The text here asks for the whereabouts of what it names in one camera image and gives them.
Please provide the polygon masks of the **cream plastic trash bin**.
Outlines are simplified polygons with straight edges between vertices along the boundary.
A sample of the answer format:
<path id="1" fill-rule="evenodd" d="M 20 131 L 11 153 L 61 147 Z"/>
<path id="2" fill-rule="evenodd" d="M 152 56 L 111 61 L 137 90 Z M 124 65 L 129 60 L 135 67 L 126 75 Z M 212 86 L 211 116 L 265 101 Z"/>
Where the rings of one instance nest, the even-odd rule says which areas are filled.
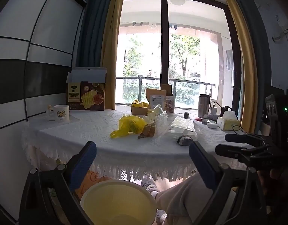
<path id="1" fill-rule="evenodd" d="M 156 203 L 142 186 L 125 180 L 107 180 L 90 187 L 80 205 L 93 224 L 147 224 L 156 217 Z"/>

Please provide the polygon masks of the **yellow curtain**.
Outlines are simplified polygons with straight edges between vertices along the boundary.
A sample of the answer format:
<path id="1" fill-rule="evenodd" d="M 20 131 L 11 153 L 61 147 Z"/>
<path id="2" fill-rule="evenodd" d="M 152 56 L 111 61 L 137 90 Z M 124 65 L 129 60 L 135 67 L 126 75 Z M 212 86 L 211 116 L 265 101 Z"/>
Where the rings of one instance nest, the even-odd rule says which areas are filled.
<path id="1" fill-rule="evenodd" d="M 123 1 L 124 0 L 110 0 L 101 50 L 102 66 L 107 69 L 105 83 L 105 109 L 112 110 L 115 109 L 117 41 Z"/>
<path id="2" fill-rule="evenodd" d="M 244 70 L 244 99 L 241 126 L 246 132 L 253 133 L 256 127 L 258 106 L 258 80 L 253 42 L 244 13 L 237 0 L 226 0 L 230 10 L 242 53 Z"/>

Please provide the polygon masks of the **brown snack wrapper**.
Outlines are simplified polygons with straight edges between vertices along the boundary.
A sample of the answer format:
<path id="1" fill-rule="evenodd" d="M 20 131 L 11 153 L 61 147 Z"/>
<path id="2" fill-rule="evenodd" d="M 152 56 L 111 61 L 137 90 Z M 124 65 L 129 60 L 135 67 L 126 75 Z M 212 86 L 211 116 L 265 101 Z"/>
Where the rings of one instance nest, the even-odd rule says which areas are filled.
<path id="1" fill-rule="evenodd" d="M 138 139 L 142 138 L 152 138 L 155 135 L 156 125 L 154 123 L 149 123 L 144 126 L 141 134 L 137 137 Z"/>

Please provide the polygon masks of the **steel thermos tumbler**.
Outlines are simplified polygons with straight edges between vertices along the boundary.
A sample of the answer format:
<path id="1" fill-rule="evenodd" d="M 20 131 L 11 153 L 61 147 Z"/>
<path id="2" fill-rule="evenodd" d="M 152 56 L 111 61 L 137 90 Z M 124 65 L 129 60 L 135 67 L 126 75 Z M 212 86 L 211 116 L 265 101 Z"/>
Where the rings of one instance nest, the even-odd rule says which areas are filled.
<path id="1" fill-rule="evenodd" d="M 208 114 L 210 108 L 211 96 L 207 94 L 200 94 L 198 99 L 198 117 L 203 118 Z"/>

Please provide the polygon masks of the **kraft paper pouch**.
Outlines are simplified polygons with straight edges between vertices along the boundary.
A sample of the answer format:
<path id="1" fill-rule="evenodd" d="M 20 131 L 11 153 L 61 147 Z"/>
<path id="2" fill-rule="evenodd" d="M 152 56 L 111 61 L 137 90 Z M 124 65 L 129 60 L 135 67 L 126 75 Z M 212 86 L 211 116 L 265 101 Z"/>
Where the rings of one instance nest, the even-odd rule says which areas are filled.
<path id="1" fill-rule="evenodd" d="M 166 102 L 166 90 L 147 88 L 146 97 L 148 100 L 148 109 L 155 109 L 157 106 L 164 111 L 165 102 Z"/>

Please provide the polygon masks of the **white lace tablecloth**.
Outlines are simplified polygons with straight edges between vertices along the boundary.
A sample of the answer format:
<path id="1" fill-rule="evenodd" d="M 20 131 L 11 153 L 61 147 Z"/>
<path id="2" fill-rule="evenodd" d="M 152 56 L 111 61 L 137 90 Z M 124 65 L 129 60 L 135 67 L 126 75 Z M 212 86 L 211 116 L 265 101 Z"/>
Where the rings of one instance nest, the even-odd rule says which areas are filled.
<path id="1" fill-rule="evenodd" d="M 134 134 L 112 139 L 110 134 L 117 130 L 125 114 L 118 110 L 71 111 L 67 123 L 38 115 L 25 124 L 22 147 L 36 168 L 43 166 L 45 157 L 67 163 L 88 141 L 93 141 L 97 155 L 91 170 L 100 176 L 128 180 L 151 176 L 175 181 L 194 173 L 188 147 L 180 146 L 175 139 L 140 139 Z"/>

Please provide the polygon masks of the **yellow tissue box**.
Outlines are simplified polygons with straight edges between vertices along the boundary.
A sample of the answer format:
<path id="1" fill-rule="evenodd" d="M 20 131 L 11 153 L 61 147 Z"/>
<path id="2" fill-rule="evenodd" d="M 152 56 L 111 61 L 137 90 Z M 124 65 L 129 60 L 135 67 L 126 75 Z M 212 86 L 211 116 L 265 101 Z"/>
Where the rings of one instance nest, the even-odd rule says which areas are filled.
<path id="1" fill-rule="evenodd" d="M 222 117 L 218 117 L 217 125 L 221 130 L 238 130 L 240 121 L 234 111 L 225 111 Z"/>

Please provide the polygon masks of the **clear plastic bag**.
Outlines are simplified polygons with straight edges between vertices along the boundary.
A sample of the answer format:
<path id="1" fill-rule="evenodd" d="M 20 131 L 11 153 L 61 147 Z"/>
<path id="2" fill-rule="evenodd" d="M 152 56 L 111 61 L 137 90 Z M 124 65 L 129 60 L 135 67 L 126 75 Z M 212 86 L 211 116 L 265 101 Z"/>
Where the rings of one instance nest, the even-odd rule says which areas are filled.
<path id="1" fill-rule="evenodd" d="M 143 119 L 145 120 L 146 124 L 149 124 L 147 116 L 143 116 Z M 156 125 L 154 137 L 159 137 L 162 134 L 164 134 L 168 128 L 168 116 L 164 117 L 163 119 L 159 119 L 155 122 L 152 122 L 152 123 Z"/>

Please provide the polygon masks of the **white cartoon mug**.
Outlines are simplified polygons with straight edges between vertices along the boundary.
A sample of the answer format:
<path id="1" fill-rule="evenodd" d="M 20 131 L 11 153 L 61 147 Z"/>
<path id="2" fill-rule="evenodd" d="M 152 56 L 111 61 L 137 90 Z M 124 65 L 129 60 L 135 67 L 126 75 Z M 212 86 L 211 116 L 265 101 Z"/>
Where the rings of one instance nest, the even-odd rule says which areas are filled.
<path id="1" fill-rule="evenodd" d="M 48 106 L 46 109 L 46 117 L 49 121 L 68 122 L 70 120 L 70 112 L 68 105 Z"/>

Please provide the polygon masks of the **yellow green printed bag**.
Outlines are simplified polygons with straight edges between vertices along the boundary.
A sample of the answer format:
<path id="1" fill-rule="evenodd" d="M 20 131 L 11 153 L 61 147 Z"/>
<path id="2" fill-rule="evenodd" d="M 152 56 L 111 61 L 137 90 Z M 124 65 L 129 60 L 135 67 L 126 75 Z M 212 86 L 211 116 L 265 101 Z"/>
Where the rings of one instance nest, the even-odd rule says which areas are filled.
<path id="1" fill-rule="evenodd" d="M 153 109 L 147 110 L 148 123 L 155 122 L 167 116 L 166 111 L 162 109 L 162 105 L 158 104 Z"/>

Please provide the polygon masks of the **yellow plastic bag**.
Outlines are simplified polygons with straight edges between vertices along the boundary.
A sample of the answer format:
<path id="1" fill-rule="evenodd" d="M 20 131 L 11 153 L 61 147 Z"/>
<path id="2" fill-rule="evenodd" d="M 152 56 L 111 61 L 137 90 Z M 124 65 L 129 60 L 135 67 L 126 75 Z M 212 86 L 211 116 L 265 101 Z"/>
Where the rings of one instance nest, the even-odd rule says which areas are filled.
<path id="1" fill-rule="evenodd" d="M 111 138 L 121 138 L 131 133 L 140 134 L 146 125 L 146 121 L 135 115 L 125 115 L 119 119 L 118 130 L 110 134 Z"/>

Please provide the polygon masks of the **small photo printed carton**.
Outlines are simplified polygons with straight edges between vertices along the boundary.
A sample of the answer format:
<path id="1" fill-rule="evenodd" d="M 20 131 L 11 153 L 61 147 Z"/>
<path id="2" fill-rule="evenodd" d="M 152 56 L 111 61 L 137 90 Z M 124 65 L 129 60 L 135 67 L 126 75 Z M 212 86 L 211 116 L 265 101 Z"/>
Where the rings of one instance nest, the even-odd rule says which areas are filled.
<path id="1" fill-rule="evenodd" d="M 175 96 L 172 93 L 172 85 L 162 84 L 161 90 L 166 90 L 164 110 L 167 113 L 174 113 Z"/>

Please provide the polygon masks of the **white socks package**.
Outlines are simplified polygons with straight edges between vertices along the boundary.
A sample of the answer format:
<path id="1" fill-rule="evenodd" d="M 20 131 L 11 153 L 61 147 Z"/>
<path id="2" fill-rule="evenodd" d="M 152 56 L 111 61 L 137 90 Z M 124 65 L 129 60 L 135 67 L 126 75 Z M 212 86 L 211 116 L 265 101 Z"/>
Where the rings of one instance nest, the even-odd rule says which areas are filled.
<path id="1" fill-rule="evenodd" d="M 178 139 L 181 136 L 196 138 L 197 133 L 194 126 L 194 121 L 177 116 L 169 126 L 165 135 L 172 137 L 173 139 Z"/>

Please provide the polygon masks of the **right yellow curtain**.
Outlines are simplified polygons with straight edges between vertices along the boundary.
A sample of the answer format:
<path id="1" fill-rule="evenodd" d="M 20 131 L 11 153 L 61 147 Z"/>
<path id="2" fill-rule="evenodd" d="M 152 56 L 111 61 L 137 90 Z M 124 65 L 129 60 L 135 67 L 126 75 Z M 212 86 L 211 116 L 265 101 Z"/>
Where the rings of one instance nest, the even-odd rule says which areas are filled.
<path id="1" fill-rule="evenodd" d="M 237 0 L 226 0 L 230 10 L 242 53 L 244 70 L 244 99 L 241 126 L 246 132 L 253 133 L 256 127 L 258 106 L 258 80 L 253 42 L 244 13 Z"/>

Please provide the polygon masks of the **left yellow curtain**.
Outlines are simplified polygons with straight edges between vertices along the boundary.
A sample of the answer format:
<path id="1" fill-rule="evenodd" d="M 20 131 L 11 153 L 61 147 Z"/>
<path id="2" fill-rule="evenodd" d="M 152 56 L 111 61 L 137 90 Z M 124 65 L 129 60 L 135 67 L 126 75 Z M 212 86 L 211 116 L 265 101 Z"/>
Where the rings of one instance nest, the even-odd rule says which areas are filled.
<path id="1" fill-rule="evenodd" d="M 123 1 L 124 0 L 110 0 L 101 50 L 102 66 L 107 69 L 105 83 L 105 109 L 112 110 L 115 109 L 117 41 Z"/>

